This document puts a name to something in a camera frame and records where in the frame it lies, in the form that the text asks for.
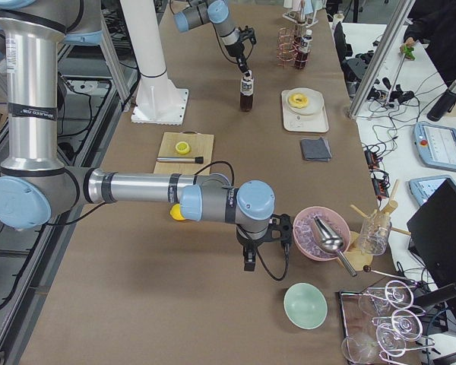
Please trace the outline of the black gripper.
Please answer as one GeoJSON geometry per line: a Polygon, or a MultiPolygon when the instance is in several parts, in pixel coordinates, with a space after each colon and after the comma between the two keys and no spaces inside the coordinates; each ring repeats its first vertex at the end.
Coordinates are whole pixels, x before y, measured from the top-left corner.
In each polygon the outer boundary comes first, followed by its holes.
{"type": "Polygon", "coordinates": [[[236,60],[240,72],[244,78],[252,78],[252,71],[247,65],[245,57],[244,41],[249,40],[252,46],[257,43],[255,36],[255,29],[253,27],[245,26],[227,28],[224,34],[224,46],[228,54],[236,60]]]}
{"type": "Polygon", "coordinates": [[[284,271],[288,271],[290,246],[293,241],[293,225],[288,214],[272,214],[262,234],[248,232],[243,225],[236,225],[236,238],[242,245],[244,270],[254,271],[258,256],[265,271],[269,271],[259,252],[263,243],[279,242],[284,252],[284,271]]]}

